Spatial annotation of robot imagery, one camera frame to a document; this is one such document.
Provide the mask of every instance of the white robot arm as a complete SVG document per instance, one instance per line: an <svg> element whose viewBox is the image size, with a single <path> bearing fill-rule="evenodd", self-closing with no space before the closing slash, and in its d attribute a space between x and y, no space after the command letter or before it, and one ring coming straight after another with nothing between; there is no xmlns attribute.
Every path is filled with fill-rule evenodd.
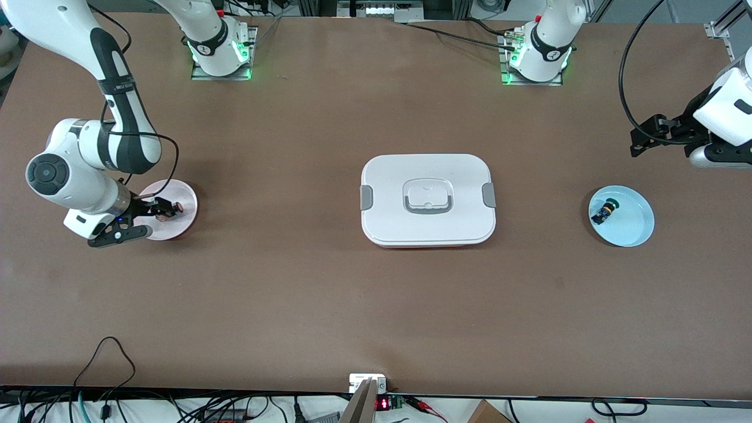
<svg viewBox="0 0 752 423"><path fill-rule="evenodd" d="M572 53L572 41L586 17L582 0L547 0L540 20L515 30L519 37L512 42L516 50L509 66L531 81L554 79Z"/></svg>
<svg viewBox="0 0 752 423"><path fill-rule="evenodd" d="M118 239L105 235L116 218L124 217L127 226L136 215L174 215L172 208L163 207L163 200L136 199L105 172L142 174L162 153L117 42L99 26L85 0L0 0L0 5L18 32L92 74L114 116L114 123L60 121L45 150L26 168L29 186L43 198L71 209L64 224L88 238L92 246L148 236L148 227L133 228Z"/></svg>
<svg viewBox="0 0 752 423"><path fill-rule="evenodd" d="M701 168L752 169L752 47L729 64L715 82L668 120L656 114L633 129L632 157L658 145L683 145Z"/></svg>
<svg viewBox="0 0 752 423"><path fill-rule="evenodd" d="M248 24L220 17L211 0L154 0L180 25L193 59L212 76L230 75L248 62Z"/></svg>

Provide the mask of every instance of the metal mounting plate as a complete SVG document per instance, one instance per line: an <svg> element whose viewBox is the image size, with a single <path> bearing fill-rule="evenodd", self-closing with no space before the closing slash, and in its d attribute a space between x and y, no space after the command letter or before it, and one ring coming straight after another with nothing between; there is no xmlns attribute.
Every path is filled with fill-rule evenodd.
<svg viewBox="0 0 752 423"><path fill-rule="evenodd" d="M380 373L350 373L350 387L348 388L348 392L354 394L360 386L360 382L363 382L368 378L376 379L379 395L386 394L387 377Z"/></svg>

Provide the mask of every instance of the cable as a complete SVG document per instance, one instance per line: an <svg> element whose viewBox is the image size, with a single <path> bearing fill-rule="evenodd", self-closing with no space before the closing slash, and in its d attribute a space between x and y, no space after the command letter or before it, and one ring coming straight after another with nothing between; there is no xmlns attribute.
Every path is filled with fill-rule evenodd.
<svg viewBox="0 0 752 423"><path fill-rule="evenodd" d="M178 406L177 402L175 402L175 399L172 397L172 395L168 394L169 401L172 403L172 405L177 410L177 414L183 418L185 416L185 410L181 409L180 406Z"/></svg>
<svg viewBox="0 0 752 423"><path fill-rule="evenodd" d="M167 188L167 185L170 183L170 181L172 181L172 176L175 174L175 169L177 169L177 161L180 158L180 147L177 146L177 142L174 139L172 139L172 138L170 138L170 137L168 137L166 135L158 134L158 133L155 133L155 132L115 132L115 131L110 131L109 134L110 135L127 135L127 136L142 136L142 135L145 135L145 136L156 136L157 138L166 139L167 141L171 142L172 145L175 147L175 161L172 163L172 170L170 171L170 175L167 177L167 180L162 185L162 187L159 188L156 192L153 192L153 193L150 193L150 194L143 194L143 195L140 195L140 196L134 196L133 199L144 199L144 198L150 198L150 197L153 197L153 196L157 196L165 188Z"/></svg>
<svg viewBox="0 0 752 423"><path fill-rule="evenodd" d="M126 354L126 350L123 349L123 344L120 343L120 340L118 338L114 337L114 336L105 336L104 338L102 338L101 341L99 341L99 344L96 346L96 349L94 350L94 354L89 359L89 362L86 363L86 366L84 366L83 369L81 369L81 371L78 373L78 376L76 376L76 379L74 379L74 381L73 381L73 389L75 389L75 388L78 387L78 379L80 379L81 376L89 369L89 366L92 365L92 362L96 358L96 355L99 353L99 349L102 347L102 344L104 344L105 341L108 340L108 339L112 339L113 341L115 341L115 343L117 344L117 348L120 349L120 354L122 354L123 357L128 361L128 364L131 365L131 375L128 376L128 378L126 380L124 380L123 382L121 382L118 386L116 386L115 388L111 389L110 391L113 391L115 389L121 388L123 385L125 385L128 382L130 382L131 379L133 379L133 376L136 376L136 365L133 364L133 360L131 360L131 358L128 356L128 354Z"/></svg>
<svg viewBox="0 0 752 423"><path fill-rule="evenodd" d="M126 42L126 46L123 47L122 49L120 49L120 51L125 56L126 51L128 51L128 49L131 47L131 43L133 42L133 38L131 37L131 33L128 32L128 29L126 29L125 26L121 25L120 22L117 22L114 18L112 18L109 15L107 15L105 12L100 11L98 8L95 8L94 6L89 5L89 9L91 9L91 10L95 11L96 13L100 14L106 20L109 20L110 22L112 22L113 24L115 24L118 28L120 28L121 30L123 30L123 32L126 33L126 37L128 37L128 41ZM105 105L102 106L102 113L99 116L99 122L100 123L105 121L105 113L107 113L107 106L108 106L107 100L105 100ZM127 185L128 182L131 180L132 176L133 176L133 174L128 175L128 178L125 180L125 182L123 182L123 185Z"/></svg>
<svg viewBox="0 0 752 423"><path fill-rule="evenodd" d="M514 412L514 406L512 405L512 399L507 398L507 402L509 403L509 412L512 414L512 418L514 419L514 423L520 423L520 420L517 418L517 414Z"/></svg>
<svg viewBox="0 0 752 423"><path fill-rule="evenodd" d="M20 395L18 396L18 406L18 423L23 423L26 419L26 403Z"/></svg>
<svg viewBox="0 0 752 423"><path fill-rule="evenodd" d="M263 10L260 10L260 9L249 9L249 8L246 8L245 6L240 6L240 3L236 2L235 0L227 0L227 2L230 3L231 5L234 5L234 6L238 7L238 8L243 9L244 11L248 12L248 14L251 15L251 16L253 16L253 14L251 12L260 12L260 13L263 13L263 14L270 14L272 16L277 16L277 15L273 14L270 11L263 11Z"/></svg>
<svg viewBox="0 0 752 423"><path fill-rule="evenodd" d="M123 49L122 49L123 54L125 54L126 51L128 51L128 49L131 47L131 43L133 42L133 38L131 38L131 33L128 32L128 29L126 29L125 26L120 25L120 22L117 22L115 19L113 19L112 17L110 17L109 15L107 15L105 12L100 11L98 8L95 8L94 6L89 5L89 9L91 9L91 10L95 11L96 13L100 14L106 20L109 20L110 22L112 22L113 24L115 24L118 28L120 28L123 32L126 33L126 37L128 37L128 41L126 42L126 46L123 47Z"/></svg>
<svg viewBox="0 0 752 423"><path fill-rule="evenodd" d="M596 403L601 403L606 406L608 409L608 412L603 412L596 407ZM641 403L642 409L637 412L614 412L614 409L611 408L611 404L608 403L608 401L602 399L602 398L593 398L593 401L590 402L590 407L593 409L594 412L597 412L598 414L602 415L603 417L611 417L614 420L614 423L618 423L616 420L616 417L637 417L638 415L643 415L647 412L647 403Z"/></svg>
<svg viewBox="0 0 752 423"><path fill-rule="evenodd" d="M258 37L258 38L256 39L256 42L255 42L254 44L255 44L255 45L259 45L259 43L261 42L261 40L263 40L263 39L264 39L264 37L265 37L265 36L266 36L266 35L267 35L267 34L268 34L268 33L269 33L270 31L271 31L271 29L272 29L272 28L274 28L274 25L277 25L277 23L279 23L279 21L280 21L280 20L282 19L282 16L283 16L283 15L284 15L285 13L287 13L288 11L290 11L290 10L287 10L287 11L282 11L282 13L280 13L280 16L278 16L278 17L275 17L275 19L274 19L274 21L273 21L273 22L271 23L271 25L269 25L269 27L268 27L268 28L266 29L266 31L264 31L264 33L263 33L263 34L261 34L261 36L260 36L260 37Z"/></svg>
<svg viewBox="0 0 752 423"><path fill-rule="evenodd" d="M52 403L48 403L44 407L44 412L42 413L42 416L39 418L38 423L44 423L44 421L47 420L47 413L52 409L52 407L55 406L55 404L60 400L60 398L63 396L64 393L65 393L64 391L60 392L60 395L58 395L54 400L52 400Z"/></svg>
<svg viewBox="0 0 752 423"><path fill-rule="evenodd" d="M117 411L120 412L120 417L123 418L123 423L128 423L128 419L126 418L126 414L123 412L123 408L120 406L120 399L115 398L115 404L117 404Z"/></svg>
<svg viewBox="0 0 752 423"><path fill-rule="evenodd" d="M83 420L86 423L92 423L91 418L89 418L89 414L86 412L86 408L83 407L83 392L78 391L78 408L81 409L81 415L83 416Z"/></svg>
<svg viewBox="0 0 752 423"><path fill-rule="evenodd" d="M300 409L300 403L298 402L298 396L295 396L295 403L293 404L293 410L295 411L295 423L305 423L306 419L303 415L303 411Z"/></svg>
<svg viewBox="0 0 752 423"><path fill-rule="evenodd" d="M501 44L490 43L488 41L474 40L472 38L462 37L461 35L457 35L457 34L450 34L449 32L444 32L438 29L433 29L433 28L427 28L425 26L411 25L408 23L403 23L402 25L409 26L411 28L423 29L424 31L434 32L439 35L446 35L447 37L457 38L458 40L467 41L468 43L475 43L475 44L485 45L489 47L500 48L503 50L514 51L514 47L512 46L505 46Z"/></svg>
<svg viewBox="0 0 752 423"><path fill-rule="evenodd" d="M638 132L640 132L642 135L644 135L648 139L660 142L662 144L686 145L693 141L676 142L670 139L656 138L652 136L651 134L645 132L645 130L642 129L642 127L637 123L637 121L635 120L635 117L632 116L632 112L629 110L629 106L626 104L626 98L624 96L624 66L626 65L626 57L629 54L629 49L632 48L632 43L635 41L635 38L637 38L637 34L640 32L640 29L642 29L642 26L644 26L647 20L650 19L651 16L653 16L653 12L655 12L656 9L660 5L662 5L664 1L665 0L658 0L658 2L652 8L650 8L650 10L647 12L645 17L643 17L640 23L637 24L635 31L632 33L632 36L629 37L629 41L627 41L626 43L626 47L624 48L624 54L621 56L621 63L619 64L619 99L621 100L622 107L624 107L624 113L626 113L626 118L629 119L629 122L632 124L632 126L634 126L635 129L637 129Z"/></svg>
<svg viewBox="0 0 752 423"><path fill-rule="evenodd" d="M266 411L266 409L269 407L269 397L265 397L265 398L266 398L266 405L264 406L264 409L261 410L261 412L259 412L259 414L256 414L256 415L253 415L253 416L248 415L248 406L250 405L250 402L253 399L253 397L248 398L248 403L245 404L245 414L247 416L246 417L247 420L253 420L255 418L258 418L260 415L264 414L264 411Z"/></svg>
<svg viewBox="0 0 752 423"><path fill-rule="evenodd" d="M436 417L440 418L441 420L444 420L444 423L449 423L449 421L447 421L447 419L445 419L444 416L442 416L441 414L439 414L436 411L429 411L428 413L430 415L435 415Z"/></svg>
<svg viewBox="0 0 752 423"><path fill-rule="evenodd" d="M269 398L269 402L270 402L270 403L271 403L271 404L272 404L273 406L277 407L277 408L278 408L278 409L280 410L280 412L282 413L282 417L284 417L284 423L288 423L288 421L287 421L287 414L285 414L285 412L284 412L284 410L282 409L282 407L278 406L278 405L277 405L277 403L275 403L275 401L274 401L274 398L271 398L271 397L267 397L267 398Z"/></svg>
<svg viewBox="0 0 752 423"><path fill-rule="evenodd" d="M475 19L474 17L466 17L466 18L465 18L465 19L463 19L463 20L468 20L468 21L470 21L470 22L475 22L475 23L477 23L477 24L478 24L478 25L479 25L479 26L480 26L481 28L483 28L483 30L484 30L484 31L486 31L486 32L490 32L491 34L494 34L494 35L499 35L499 36L501 36L501 37L503 37L503 36L504 36L504 34L506 34L506 32L507 32L507 31L514 31L514 28L507 28L507 29L502 29L501 31L496 31L496 30L494 30L494 29L491 29L491 28L490 28L490 27L489 27L488 25L486 25L486 23L485 23L485 22L483 22L482 20L480 20L480 19Z"/></svg>

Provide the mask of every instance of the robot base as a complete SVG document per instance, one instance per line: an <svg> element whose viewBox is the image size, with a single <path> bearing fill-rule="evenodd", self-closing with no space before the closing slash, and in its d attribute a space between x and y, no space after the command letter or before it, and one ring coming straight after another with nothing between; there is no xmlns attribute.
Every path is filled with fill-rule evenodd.
<svg viewBox="0 0 752 423"><path fill-rule="evenodd" d="M523 29L516 28L514 31L522 32ZM509 40L506 37L503 37L501 35L496 37L496 42L502 46L513 45L509 43ZM564 61L564 66L562 67L562 70L559 71L559 73L556 75L556 77L554 77L554 79L550 81L545 81L545 82L536 82L536 81L531 81L530 79L525 78L524 76L522 76L520 71L516 70L515 68L509 65L509 62L513 59L514 54L515 53L511 51L507 51L502 48L499 48L499 61L502 65L502 82L504 84L506 85L546 85L549 87L558 87L564 84L563 72L564 72L564 68L566 67L566 60Z"/></svg>
<svg viewBox="0 0 752 423"><path fill-rule="evenodd" d="M164 180L154 182L144 188L141 194L152 193L164 183ZM145 216L135 218L133 221L136 225L147 225L152 228L153 232L147 238L153 241L165 241L183 234L193 225L199 211L199 199L196 192L183 181L171 180L159 196L172 203L179 202L183 206L183 212L168 221L159 221L155 217Z"/></svg>
<svg viewBox="0 0 752 423"><path fill-rule="evenodd" d="M241 42L247 42L249 45L245 46L242 44L235 44L233 48L235 48L236 53L238 54L238 58L242 61L247 61L243 63L238 69L236 69L233 73L224 75L224 76L215 76L215 75L209 75L208 73L204 72L203 69L201 69L201 66L193 60L193 68L191 69L191 75L190 78L194 81L248 81L253 74L253 58L256 55L256 37L258 35L259 27L258 26L248 26L246 23L242 23L244 29L247 29L247 35L246 32L243 31L241 33Z"/></svg>

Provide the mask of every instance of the table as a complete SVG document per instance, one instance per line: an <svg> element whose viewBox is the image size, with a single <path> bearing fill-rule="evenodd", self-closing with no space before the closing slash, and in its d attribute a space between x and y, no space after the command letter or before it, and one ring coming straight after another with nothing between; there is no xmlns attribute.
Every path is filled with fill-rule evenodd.
<svg viewBox="0 0 752 423"><path fill-rule="evenodd" d="M0 113L0 382L69 384L115 335L132 386L342 391L373 371L402 392L752 399L752 174L694 169L681 148L629 156L616 75L633 26L585 25L564 87L510 87L493 49L378 19L283 18L239 83L189 81L169 16L116 18L199 219L173 242L101 250L62 225L24 169L102 97L29 47ZM626 71L635 116L678 114L727 62L699 25L646 26ZM420 152L488 163L487 242L399 251L362 234L363 165ZM165 144L132 189L171 161ZM609 184L651 201L643 246L590 229L587 200ZM128 371L110 345L82 383Z"/></svg>

